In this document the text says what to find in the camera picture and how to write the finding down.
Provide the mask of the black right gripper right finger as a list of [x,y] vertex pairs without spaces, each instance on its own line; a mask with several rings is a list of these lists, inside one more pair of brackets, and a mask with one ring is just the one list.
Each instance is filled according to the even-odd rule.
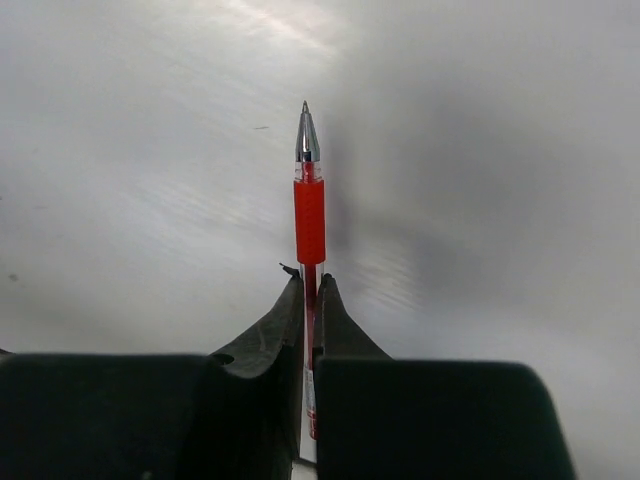
[[322,479],[572,479],[551,395],[529,366],[397,360],[325,275],[313,346]]

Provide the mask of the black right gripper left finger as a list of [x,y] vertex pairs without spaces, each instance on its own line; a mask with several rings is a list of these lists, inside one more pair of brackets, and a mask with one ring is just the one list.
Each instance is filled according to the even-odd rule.
[[6,353],[5,479],[288,479],[300,454],[303,282],[208,355]]

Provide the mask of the red gel pen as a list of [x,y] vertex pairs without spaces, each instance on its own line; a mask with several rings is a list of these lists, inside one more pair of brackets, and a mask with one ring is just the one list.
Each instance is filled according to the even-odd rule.
[[304,395],[308,436],[317,438],[313,343],[319,286],[326,261],[325,182],[320,145],[307,102],[302,103],[293,181],[296,255],[304,286]]

